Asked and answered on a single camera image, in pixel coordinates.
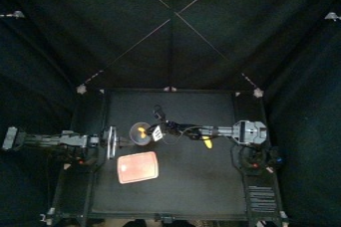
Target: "black backdrop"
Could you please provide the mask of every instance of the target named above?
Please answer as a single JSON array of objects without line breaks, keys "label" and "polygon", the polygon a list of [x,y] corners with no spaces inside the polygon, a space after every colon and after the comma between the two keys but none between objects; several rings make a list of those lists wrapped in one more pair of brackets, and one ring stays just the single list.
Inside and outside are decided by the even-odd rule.
[{"label": "black backdrop", "polygon": [[[8,125],[68,128],[76,86],[97,71],[88,87],[252,90],[244,73],[264,90],[287,160],[286,212],[297,222],[339,224],[341,22],[323,20],[341,12],[335,1],[0,0],[1,14],[26,16],[0,19],[1,137]],[[45,158],[20,157],[0,158],[0,223],[45,211]]]}]

